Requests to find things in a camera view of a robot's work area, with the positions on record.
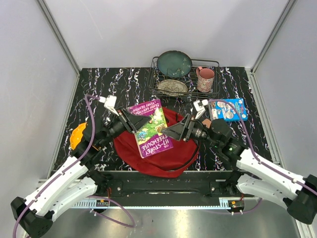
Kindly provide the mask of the blue picture book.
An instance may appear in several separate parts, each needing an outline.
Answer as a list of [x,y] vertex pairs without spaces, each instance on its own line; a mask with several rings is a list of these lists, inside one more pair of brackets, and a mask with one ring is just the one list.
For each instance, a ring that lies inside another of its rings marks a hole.
[[239,115],[243,121],[248,120],[244,99],[224,99],[224,101],[226,103],[220,101],[209,102],[208,109],[211,120],[240,121]]

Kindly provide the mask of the speckled beige plate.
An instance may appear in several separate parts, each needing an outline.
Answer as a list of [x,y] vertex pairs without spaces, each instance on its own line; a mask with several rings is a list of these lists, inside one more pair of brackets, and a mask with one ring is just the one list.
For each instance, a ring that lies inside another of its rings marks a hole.
[[180,95],[188,92],[187,86],[178,80],[166,79],[158,83],[157,89],[168,95]]

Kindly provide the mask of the purple treehouse book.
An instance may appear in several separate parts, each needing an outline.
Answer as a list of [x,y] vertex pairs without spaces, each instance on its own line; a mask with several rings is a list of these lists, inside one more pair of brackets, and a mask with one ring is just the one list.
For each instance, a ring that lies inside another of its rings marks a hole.
[[150,117],[150,121],[135,133],[142,158],[173,148],[172,140],[161,132],[167,127],[167,123],[159,99],[131,106],[128,111],[136,116]]

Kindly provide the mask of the pink patterned mug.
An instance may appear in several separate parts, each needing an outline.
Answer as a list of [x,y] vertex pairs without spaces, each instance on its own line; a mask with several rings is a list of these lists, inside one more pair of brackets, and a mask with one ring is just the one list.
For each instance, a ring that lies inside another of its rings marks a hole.
[[215,72],[210,68],[201,66],[196,68],[197,74],[197,90],[203,93],[208,93],[212,89]]

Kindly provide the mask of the red student backpack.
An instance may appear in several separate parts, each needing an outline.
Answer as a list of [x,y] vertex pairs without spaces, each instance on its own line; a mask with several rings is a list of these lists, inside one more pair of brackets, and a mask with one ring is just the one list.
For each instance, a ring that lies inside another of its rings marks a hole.
[[135,135],[125,131],[114,139],[114,147],[118,156],[140,173],[176,178],[195,162],[200,144],[193,139],[187,142],[173,139],[171,142],[171,149],[142,158]]

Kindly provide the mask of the pink leather wallet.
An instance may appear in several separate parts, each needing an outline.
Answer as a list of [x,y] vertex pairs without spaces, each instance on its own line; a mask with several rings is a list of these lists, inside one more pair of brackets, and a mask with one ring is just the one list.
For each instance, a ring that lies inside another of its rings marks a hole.
[[211,126],[211,120],[205,119],[202,121],[203,125],[206,126],[207,128],[210,128]]

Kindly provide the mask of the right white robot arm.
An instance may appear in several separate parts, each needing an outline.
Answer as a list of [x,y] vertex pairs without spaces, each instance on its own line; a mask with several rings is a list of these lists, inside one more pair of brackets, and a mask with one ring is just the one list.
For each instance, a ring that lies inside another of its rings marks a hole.
[[286,209],[299,222],[313,223],[317,215],[316,176],[304,177],[259,157],[253,148],[233,137],[223,119],[215,119],[207,127],[186,115],[180,122],[162,129],[162,133],[177,141],[194,139],[215,148],[223,164],[232,169],[233,179],[225,184],[229,196],[257,196]]

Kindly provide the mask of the teal ceramic plate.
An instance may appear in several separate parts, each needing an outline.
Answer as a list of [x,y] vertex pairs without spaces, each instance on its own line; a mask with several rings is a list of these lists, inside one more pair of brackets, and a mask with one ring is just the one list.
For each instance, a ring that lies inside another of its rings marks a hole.
[[181,51],[167,51],[157,60],[159,71],[170,78],[180,78],[187,75],[192,69],[192,60]]

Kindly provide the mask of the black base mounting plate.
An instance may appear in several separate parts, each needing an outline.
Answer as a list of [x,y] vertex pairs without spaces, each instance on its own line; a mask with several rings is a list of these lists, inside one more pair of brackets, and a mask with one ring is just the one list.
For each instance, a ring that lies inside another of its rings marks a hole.
[[234,182],[241,173],[232,171],[185,171],[177,178],[161,178],[136,171],[89,171],[97,181],[99,196],[128,199],[158,195],[201,195],[207,197],[240,197]]

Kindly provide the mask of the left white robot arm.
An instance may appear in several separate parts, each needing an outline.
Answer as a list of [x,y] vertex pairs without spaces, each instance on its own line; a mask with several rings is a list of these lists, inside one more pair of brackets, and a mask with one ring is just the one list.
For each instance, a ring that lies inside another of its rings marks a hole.
[[13,237],[21,227],[30,237],[40,238],[77,202],[106,193],[111,176],[96,171],[95,160],[102,149],[122,133],[137,132],[150,121],[148,116],[136,116],[125,109],[112,112],[109,124],[95,122],[91,117],[78,125],[70,138],[73,152],[59,170],[27,197],[12,200]]

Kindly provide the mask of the orange plastic plate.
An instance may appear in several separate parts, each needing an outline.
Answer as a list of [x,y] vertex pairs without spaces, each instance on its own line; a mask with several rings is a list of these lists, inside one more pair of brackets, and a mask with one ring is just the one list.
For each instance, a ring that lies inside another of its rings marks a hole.
[[81,142],[83,138],[83,131],[87,126],[87,122],[79,124],[73,131],[70,136],[70,148],[75,150],[76,146]]

